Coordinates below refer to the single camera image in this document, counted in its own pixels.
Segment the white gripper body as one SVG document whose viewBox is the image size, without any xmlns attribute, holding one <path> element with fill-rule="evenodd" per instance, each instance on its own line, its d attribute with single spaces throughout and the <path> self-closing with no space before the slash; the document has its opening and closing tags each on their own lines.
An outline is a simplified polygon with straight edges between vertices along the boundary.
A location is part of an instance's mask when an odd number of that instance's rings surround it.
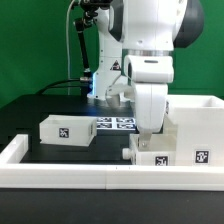
<svg viewBox="0 0 224 224">
<path fill-rule="evenodd" d="M 168 86 L 166 84 L 134 83 L 111 85 L 106 89 L 105 98 L 110 107 L 120 105 L 120 94 L 133 102 L 137 129 L 141 134 L 158 133 L 166 111 Z"/>
</svg>

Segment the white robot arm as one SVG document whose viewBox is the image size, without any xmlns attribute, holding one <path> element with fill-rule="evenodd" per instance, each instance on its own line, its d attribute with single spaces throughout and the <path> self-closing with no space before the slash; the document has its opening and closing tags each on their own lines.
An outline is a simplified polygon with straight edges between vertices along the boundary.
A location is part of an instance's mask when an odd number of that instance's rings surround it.
<svg viewBox="0 0 224 224">
<path fill-rule="evenodd" d="M 112 0 L 96 24 L 102 50 L 89 98 L 118 107 L 134 103 L 138 147 L 149 147 L 161 130 L 173 82 L 172 52 L 201 35 L 200 0 Z"/>
</svg>

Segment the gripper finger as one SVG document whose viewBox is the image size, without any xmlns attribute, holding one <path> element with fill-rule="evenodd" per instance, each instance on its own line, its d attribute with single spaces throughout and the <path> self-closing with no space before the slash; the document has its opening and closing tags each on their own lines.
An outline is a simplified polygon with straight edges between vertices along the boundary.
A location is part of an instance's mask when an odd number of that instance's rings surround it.
<svg viewBox="0 0 224 224">
<path fill-rule="evenodd" d="M 152 134 L 151 133 L 140 133 L 139 134 L 139 149 L 140 150 L 148 150 L 150 145 Z"/>
</svg>

